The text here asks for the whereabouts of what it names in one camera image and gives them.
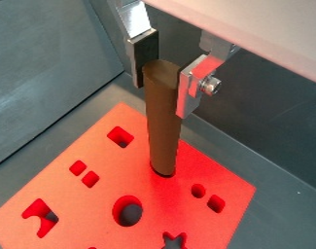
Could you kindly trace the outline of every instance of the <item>metal plate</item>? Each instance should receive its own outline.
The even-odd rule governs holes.
[[[84,1],[0,1],[0,161],[121,71]]]
[[[316,84],[240,51],[195,114],[316,188]]]

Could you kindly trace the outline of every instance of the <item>bolt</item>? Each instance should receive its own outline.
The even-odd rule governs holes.
[[[234,50],[236,50],[236,44],[233,44],[232,46],[230,46],[230,51],[229,51],[229,53],[232,53]]]
[[[207,96],[213,96],[221,89],[221,81],[210,74],[199,84],[199,91]]]

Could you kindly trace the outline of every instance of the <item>gray metal panel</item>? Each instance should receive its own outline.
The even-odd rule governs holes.
[[[123,101],[145,113],[143,90],[122,74],[0,165],[0,206]],[[256,186],[230,249],[316,249],[316,190],[197,116],[181,137]]]
[[[121,71],[86,1],[0,1],[0,161]]]
[[[195,114],[316,188],[316,83],[240,51]]]
[[[123,35],[121,33],[119,26],[113,16],[108,2],[107,0],[88,0],[88,2],[99,18],[100,24],[104,26],[106,31],[108,33],[115,52],[122,62],[123,69],[127,73],[130,73],[131,65],[130,65],[130,59],[126,55],[126,50],[123,46]]]
[[[203,53],[199,48],[202,31],[151,6],[146,8],[151,26],[158,30],[159,58],[183,66]]]

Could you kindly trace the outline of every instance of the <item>hole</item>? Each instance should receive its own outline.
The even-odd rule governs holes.
[[[90,171],[82,178],[82,183],[88,187],[92,188],[92,186],[96,184],[96,182],[100,180],[100,177],[96,175],[94,171]]]
[[[68,168],[68,171],[72,173],[72,175],[78,176],[83,172],[86,167],[86,164],[80,160],[78,160]]]
[[[169,232],[165,232],[162,239],[165,245],[162,249],[185,249],[186,234],[183,232],[175,237]]]
[[[134,226],[142,218],[142,203],[134,196],[121,197],[113,206],[113,218],[123,227]]]
[[[134,138],[134,136],[129,132],[126,132],[119,126],[117,126],[111,130],[107,137],[121,148],[126,148]]]
[[[205,188],[202,184],[194,184],[191,188],[191,194],[195,198],[202,198],[205,195]]]
[[[58,224],[59,217],[40,198],[28,206],[22,214],[24,219],[31,216],[39,217],[40,225],[36,235],[39,238],[42,238],[50,232],[51,228]]]
[[[225,207],[225,201],[218,196],[213,195],[206,205],[215,213],[221,213]]]

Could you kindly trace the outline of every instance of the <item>metal bracket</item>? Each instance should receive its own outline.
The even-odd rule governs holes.
[[[138,0],[108,0],[108,5],[123,35],[131,62],[133,84],[143,85],[142,66],[158,59],[158,32],[151,28],[145,3]]]
[[[209,54],[202,54],[179,73],[175,114],[182,119],[199,106],[202,93],[213,96],[219,90],[221,81],[213,77],[215,68],[240,49],[234,44],[205,31],[199,47]]]

